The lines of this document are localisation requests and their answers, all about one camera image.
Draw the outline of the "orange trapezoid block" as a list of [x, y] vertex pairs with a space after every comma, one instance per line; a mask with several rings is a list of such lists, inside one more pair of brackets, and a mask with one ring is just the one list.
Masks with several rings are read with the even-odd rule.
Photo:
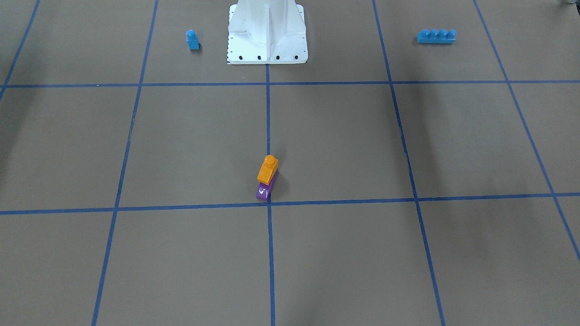
[[257, 181], [263, 184], [270, 184], [278, 171], [278, 163], [278, 159], [275, 156], [271, 154], [265, 156], [257, 175]]

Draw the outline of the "blue block near pedestal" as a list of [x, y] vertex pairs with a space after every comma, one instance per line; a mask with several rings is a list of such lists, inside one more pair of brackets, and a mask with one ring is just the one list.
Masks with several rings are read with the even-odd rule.
[[200, 50], [198, 35], [192, 29], [186, 31], [186, 43], [190, 50]]

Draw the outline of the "purple trapezoid block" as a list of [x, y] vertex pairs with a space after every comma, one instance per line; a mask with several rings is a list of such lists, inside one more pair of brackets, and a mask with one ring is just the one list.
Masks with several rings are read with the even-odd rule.
[[278, 172], [274, 173], [270, 183], [264, 184], [259, 183], [257, 191], [256, 191], [256, 198], [261, 201], [267, 201], [270, 198], [271, 190], [276, 182]]

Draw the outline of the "blue block far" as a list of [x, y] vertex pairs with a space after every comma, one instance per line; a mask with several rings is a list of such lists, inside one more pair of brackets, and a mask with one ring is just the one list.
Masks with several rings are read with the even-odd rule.
[[418, 33], [416, 39], [420, 44], [453, 44], [456, 41], [456, 36], [455, 29], [423, 29]]

